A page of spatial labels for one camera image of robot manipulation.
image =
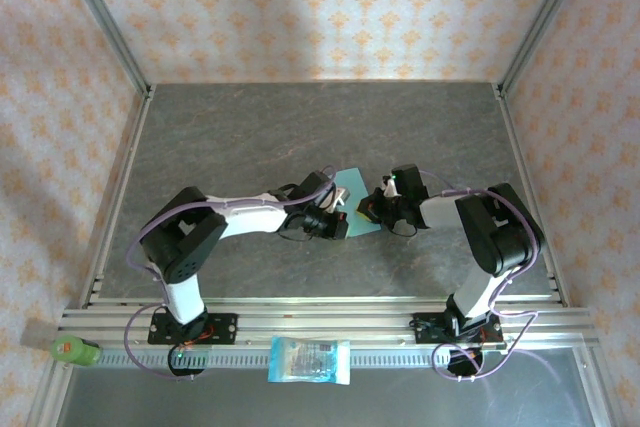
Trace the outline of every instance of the green bottle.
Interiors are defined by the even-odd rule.
[[[51,355],[61,362],[76,365],[93,365],[102,355],[102,349],[94,342],[74,335],[58,337],[51,345]]]

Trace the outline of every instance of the floral wallpaper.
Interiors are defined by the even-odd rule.
[[[0,425],[22,426],[104,223],[134,88],[83,0],[0,6]]]
[[[640,0],[565,0],[509,104],[571,298],[640,425]]]
[[[150,82],[499,81],[542,0],[106,0]]]

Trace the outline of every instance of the snack package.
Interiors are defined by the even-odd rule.
[[[274,337],[269,382],[327,382],[349,385],[351,349],[348,340],[299,340]]]

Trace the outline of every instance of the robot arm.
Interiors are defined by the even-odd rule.
[[[184,204],[211,203],[211,209],[186,210],[171,217],[140,242],[162,276],[169,312],[183,338],[197,337],[206,322],[197,272],[218,241],[250,232],[288,230],[325,239],[346,237],[346,214],[335,208],[344,204],[349,192],[335,185],[321,192],[330,180],[322,172],[313,172],[300,185],[288,184],[244,199],[205,196],[196,187],[187,187],[154,216],[150,222]]]
[[[489,321],[490,298],[513,269],[532,257],[524,226],[506,206],[486,193],[429,197],[415,165],[404,165],[383,177],[383,188],[360,202],[358,212],[371,222],[393,230],[406,221],[416,229],[458,227],[464,229],[479,269],[473,269],[462,286],[447,300],[444,333],[464,339]],[[544,235],[509,184],[487,189],[506,199],[518,210],[534,233],[539,248]]]

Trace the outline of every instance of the gray tabletop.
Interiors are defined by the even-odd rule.
[[[510,182],[524,200],[489,84],[423,82],[160,85],[119,213],[101,296],[156,297],[130,270],[135,233],[182,188],[257,195],[327,164],[358,167],[369,191],[415,163],[457,186]],[[443,186],[425,179],[430,192]],[[200,271],[206,297],[443,297],[475,266],[462,231],[346,241],[248,234],[220,242]],[[542,261],[510,293],[547,294]]]

